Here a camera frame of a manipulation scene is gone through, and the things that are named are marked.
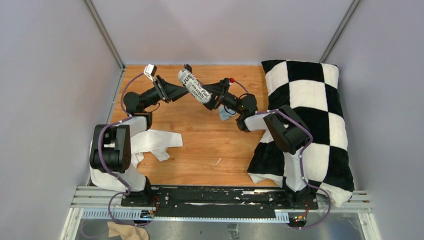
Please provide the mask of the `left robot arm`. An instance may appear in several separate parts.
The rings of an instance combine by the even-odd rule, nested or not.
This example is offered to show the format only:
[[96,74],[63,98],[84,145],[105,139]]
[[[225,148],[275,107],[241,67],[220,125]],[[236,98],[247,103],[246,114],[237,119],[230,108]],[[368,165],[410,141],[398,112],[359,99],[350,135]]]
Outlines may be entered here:
[[135,202],[149,206],[153,201],[150,181],[137,165],[147,152],[159,161],[168,160],[167,149],[182,147],[183,138],[180,133],[152,129],[153,113],[146,108],[161,101],[174,102],[187,93],[185,87],[160,76],[153,80],[153,88],[142,94],[123,91],[121,107],[127,117],[94,128],[89,155],[92,183],[106,190],[135,192]]

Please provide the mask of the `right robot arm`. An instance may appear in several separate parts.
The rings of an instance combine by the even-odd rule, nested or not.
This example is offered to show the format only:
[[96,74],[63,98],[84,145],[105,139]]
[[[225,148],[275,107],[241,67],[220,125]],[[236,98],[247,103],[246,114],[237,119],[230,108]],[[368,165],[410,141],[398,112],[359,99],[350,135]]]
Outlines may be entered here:
[[304,173],[302,153],[312,142],[312,134],[290,106],[259,112],[254,94],[245,92],[236,96],[229,92],[233,83],[233,78],[224,78],[217,83],[205,84],[203,88],[209,93],[210,100],[204,105],[210,110],[223,106],[237,113],[235,121],[240,131],[269,131],[276,146],[292,156],[284,164],[287,169],[283,187],[286,204],[292,209],[298,209],[305,203],[311,189]]

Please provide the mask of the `black sunglasses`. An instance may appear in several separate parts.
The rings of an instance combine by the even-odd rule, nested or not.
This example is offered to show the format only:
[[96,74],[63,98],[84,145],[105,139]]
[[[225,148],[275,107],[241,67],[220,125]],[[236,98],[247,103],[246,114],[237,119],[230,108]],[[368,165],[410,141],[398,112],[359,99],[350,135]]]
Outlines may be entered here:
[[187,70],[189,73],[192,73],[193,72],[193,69],[192,69],[192,67],[189,64],[185,64],[184,65],[184,69]]

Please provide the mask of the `blue cleaning cloth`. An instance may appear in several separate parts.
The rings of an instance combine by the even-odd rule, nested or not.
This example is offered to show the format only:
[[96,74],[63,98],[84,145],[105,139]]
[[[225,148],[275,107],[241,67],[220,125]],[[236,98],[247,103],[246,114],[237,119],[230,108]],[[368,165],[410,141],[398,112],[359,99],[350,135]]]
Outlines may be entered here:
[[234,117],[237,114],[237,112],[232,110],[232,109],[227,108],[224,105],[221,105],[218,108],[218,114],[219,114],[219,117],[222,121],[226,121],[229,118]]

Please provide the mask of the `white crumpled cloth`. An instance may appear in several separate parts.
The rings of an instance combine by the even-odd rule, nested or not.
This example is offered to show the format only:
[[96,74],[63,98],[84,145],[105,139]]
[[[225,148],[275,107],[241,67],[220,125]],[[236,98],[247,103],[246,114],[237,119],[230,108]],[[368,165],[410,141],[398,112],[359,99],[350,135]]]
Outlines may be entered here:
[[182,147],[176,132],[149,129],[132,134],[127,124],[94,128],[89,164],[92,183],[106,190],[141,192],[147,178],[136,169],[142,153],[150,152],[159,161],[169,159],[168,148]]

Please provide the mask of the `black white checkered pillow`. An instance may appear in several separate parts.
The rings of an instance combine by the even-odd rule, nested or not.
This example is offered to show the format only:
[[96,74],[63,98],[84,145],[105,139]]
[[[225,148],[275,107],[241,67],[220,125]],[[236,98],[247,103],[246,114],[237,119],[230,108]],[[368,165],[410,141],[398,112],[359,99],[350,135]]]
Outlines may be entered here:
[[304,173],[313,191],[341,207],[355,189],[349,167],[348,137],[338,92],[336,65],[295,60],[262,63],[268,109],[290,106],[305,122],[312,143],[303,153]]

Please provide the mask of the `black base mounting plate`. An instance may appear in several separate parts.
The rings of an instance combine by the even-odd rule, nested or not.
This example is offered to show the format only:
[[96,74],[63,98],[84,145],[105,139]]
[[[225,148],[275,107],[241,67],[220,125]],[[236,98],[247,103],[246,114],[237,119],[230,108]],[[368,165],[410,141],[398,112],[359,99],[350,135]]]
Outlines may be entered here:
[[291,203],[280,187],[249,186],[195,186],[195,185],[153,185],[148,196],[143,192],[132,192],[122,198],[121,205],[129,207],[154,207],[158,210],[161,199],[171,203],[208,203],[208,204],[263,204],[276,208],[281,204],[284,209],[317,210],[317,197],[309,193],[303,201]]

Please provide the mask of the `beige cloth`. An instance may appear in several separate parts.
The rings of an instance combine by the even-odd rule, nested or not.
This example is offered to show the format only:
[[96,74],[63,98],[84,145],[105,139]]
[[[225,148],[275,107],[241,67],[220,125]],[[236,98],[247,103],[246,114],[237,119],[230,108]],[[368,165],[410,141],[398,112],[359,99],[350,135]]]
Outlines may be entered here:
[[122,240],[149,240],[150,236],[148,232],[141,227],[134,225],[124,225],[117,224],[109,221],[108,226],[108,236],[112,237],[121,237]]

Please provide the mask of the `aluminium frame rail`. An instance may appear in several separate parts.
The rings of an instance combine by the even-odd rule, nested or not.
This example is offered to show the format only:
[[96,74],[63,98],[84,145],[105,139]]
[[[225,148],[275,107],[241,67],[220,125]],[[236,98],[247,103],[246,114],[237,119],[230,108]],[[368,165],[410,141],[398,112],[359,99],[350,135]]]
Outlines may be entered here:
[[72,208],[83,210],[83,219],[116,219],[119,221],[181,221],[181,222],[228,222],[228,223],[289,223],[304,209],[283,208],[282,204],[271,207],[266,204],[249,203],[171,203],[162,198],[158,212],[152,206],[123,206],[123,198],[113,191],[80,188],[72,200]]

